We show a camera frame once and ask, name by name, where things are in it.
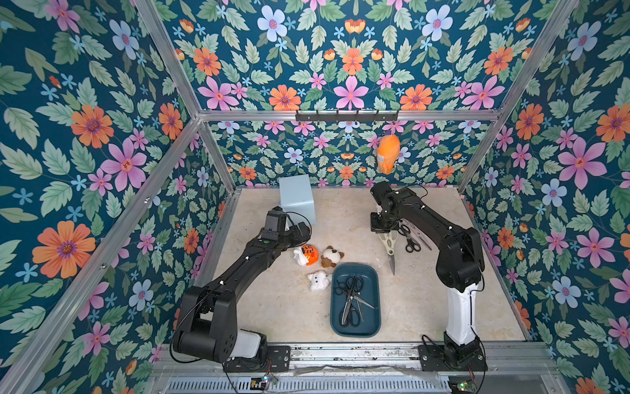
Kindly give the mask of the cream kitchen shears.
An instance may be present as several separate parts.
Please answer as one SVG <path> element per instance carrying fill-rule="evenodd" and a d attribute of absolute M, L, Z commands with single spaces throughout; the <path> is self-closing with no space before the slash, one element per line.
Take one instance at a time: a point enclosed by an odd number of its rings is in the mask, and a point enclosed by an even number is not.
<path fill-rule="evenodd" d="M 390 270 L 395 275 L 395 243 L 398 239 L 397 231 L 389 231 L 387 233 L 378 233 L 378 237 L 384 244 L 388 256 Z"/>

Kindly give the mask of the small black thin scissors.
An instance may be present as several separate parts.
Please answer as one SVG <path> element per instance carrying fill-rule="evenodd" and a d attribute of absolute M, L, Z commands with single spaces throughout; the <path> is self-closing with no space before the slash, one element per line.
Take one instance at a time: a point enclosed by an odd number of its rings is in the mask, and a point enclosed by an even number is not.
<path fill-rule="evenodd" d="M 367 301 L 365 301 L 360 293 L 363 289 L 363 282 L 361 280 L 350 279 L 349 281 L 336 283 L 336 295 L 344 295 L 346 297 L 346 303 L 344 304 L 344 310 L 348 310 L 353 302 L 356 302 L 358 305 L 365 305 L 368 308 L 373 310 L 376 307 Z"/>

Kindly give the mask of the large black scissors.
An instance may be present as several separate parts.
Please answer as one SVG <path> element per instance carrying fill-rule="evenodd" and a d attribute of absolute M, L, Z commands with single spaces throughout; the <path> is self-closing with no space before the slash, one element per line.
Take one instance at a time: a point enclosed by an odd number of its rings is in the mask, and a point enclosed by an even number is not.
<path fill-rule="evenodd" d="M 357 327 L 361 323 L 361 319 L 361 313 L 359 312 L 359 307 L 357 307 L 356 302 L 353 302 L 348 310 L 344 310 L 343 308 L 341 312 L 342 327 Z"/>

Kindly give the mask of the pink transparent scissors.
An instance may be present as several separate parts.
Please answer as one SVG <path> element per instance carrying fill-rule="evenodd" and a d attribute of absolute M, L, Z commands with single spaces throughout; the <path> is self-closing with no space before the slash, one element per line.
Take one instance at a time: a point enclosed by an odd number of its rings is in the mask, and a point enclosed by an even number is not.
<path fill-rule="evenodd" d="M 426 246 L 430 251 L 432 250 L 432 242 L 428 238 L 428 236 L 422 232 L 417 226 L 413 223 L 408 222 L 409 229 L 413 234 L 412 238 L 419 242 L 422 246 Z"/>

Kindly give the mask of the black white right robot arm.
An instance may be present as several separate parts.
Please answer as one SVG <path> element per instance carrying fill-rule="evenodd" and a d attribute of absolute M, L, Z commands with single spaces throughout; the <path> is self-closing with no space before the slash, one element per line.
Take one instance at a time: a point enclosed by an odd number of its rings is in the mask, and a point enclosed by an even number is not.
<path fill-rule="evenodd" d="M 486 372 L 485 347 L 476 328 L 476 297 L 485 287 L 480 233 L 447 220 L 408 187 L 393 190 L 388 182 L 379 182 L 370 193 L 379 207 L 370 216 L 371 231 L 385 240 L 408 224 L 438 249 L 436 275 L 447 288 L 449 315 L 441 343 L 422 336 L 418 345 L 422 369 Z"/>

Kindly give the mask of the light blue box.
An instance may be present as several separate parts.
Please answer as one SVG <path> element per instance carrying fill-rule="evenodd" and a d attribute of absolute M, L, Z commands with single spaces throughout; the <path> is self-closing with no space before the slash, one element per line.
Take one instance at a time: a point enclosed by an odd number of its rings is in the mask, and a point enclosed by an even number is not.
<path fill-rule="evenodd" d="M 296 223 L 317 223 L 313 190 L 307 175 L 279 179 L 280 207 Z"/>

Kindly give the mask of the dark teal storage tray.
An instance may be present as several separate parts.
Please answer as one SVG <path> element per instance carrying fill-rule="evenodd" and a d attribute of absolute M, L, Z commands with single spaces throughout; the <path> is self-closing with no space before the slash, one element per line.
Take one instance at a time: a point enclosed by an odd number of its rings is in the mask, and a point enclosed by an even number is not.
<path fill-rule="evenodd" d="M 372 338 L 381 329 L 377 271 L 367 264 L 336 267 L 331 279 L 331 329 L 346 338 Z"/>

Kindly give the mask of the orange tiger plush toy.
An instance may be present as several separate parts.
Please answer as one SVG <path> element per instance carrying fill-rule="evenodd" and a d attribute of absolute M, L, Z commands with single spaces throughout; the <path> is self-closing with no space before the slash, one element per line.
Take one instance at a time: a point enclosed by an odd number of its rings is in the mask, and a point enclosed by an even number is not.
<path fill-rule="evenodd" d="M 312 245 L 306 244 L 293 250 L 294 260 L 300 267 L 308 267 L 319 261 L 319 251 Z"/>

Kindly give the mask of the brown dog plush toy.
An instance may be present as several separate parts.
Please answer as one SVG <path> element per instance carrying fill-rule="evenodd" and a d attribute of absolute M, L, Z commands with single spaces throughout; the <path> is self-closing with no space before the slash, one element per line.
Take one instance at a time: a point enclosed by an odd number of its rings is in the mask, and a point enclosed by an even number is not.
<path fill-rule="evenodd" d="M 333 246 L 328 246 L 321 254 L 321 265 L 325 269 L 334 269 L 344 257 L 344 252 L 338 251 Z"/>

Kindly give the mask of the white plush toy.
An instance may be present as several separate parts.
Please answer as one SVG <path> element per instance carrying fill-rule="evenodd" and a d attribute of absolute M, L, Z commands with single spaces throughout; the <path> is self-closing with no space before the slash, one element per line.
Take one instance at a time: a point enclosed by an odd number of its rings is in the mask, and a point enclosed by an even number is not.
<path fill-rule="evenodd" d="M 331 274 L 327 274 L 324 271 L 308 274 L 307 279 L 309 280 L 309 290 L 311 292 L 323 292 L 331 285 Z"/>

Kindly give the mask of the orange hanging plush toy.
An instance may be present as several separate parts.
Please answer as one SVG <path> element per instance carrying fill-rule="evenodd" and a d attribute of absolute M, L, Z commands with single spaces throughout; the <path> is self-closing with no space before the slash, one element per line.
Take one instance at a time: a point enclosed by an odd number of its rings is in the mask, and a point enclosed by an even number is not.
<path fill-rule="evenodd" d="M 377 147 L 377 167 L 385 175 L 392 173 L 400 155 L 400 139 L 398 136 L 382 137 Z"/>

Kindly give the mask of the white ventilation grille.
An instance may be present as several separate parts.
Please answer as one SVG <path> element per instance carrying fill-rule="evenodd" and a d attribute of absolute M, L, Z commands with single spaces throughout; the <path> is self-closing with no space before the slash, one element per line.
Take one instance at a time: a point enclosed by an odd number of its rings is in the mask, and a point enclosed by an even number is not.
<path fill-rule="evenodd" d="M 161 393 L 450 393 L 449 379 L 409 376 L 171 379 Z"/>

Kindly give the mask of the black wall hook rail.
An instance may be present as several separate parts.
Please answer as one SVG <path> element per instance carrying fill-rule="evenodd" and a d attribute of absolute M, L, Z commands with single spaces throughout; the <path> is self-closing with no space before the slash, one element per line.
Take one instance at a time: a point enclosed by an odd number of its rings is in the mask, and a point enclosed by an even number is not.
<path fill-rule="evenodd" d="M 379 121 L 397 121 L 400 113 L 397 111 L 303 111 L 295 113 L 295 121 L 312 121 L 337 123 L 342 121 L 374 123 Z"/>

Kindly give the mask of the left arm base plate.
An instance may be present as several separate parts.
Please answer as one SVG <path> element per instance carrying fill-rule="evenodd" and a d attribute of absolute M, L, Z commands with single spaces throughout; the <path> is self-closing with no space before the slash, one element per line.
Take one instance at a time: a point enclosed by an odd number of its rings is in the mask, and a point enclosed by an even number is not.
<path fill-rule="evenodd" d="M 228 373 L 280 373 L 290 369 L 290 346 L 264 346 L 254 358 L 237 357 L 227 361 Z"/>

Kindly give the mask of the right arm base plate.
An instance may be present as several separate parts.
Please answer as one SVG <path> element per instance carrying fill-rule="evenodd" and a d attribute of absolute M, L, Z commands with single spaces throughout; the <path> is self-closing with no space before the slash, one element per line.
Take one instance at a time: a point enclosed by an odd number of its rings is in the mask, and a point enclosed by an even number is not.
<path fill-rule="evenodd" d="M 419 362 L 426 372 L 486 372 L 485 354 L 480 343 L 418 346 Z"/>

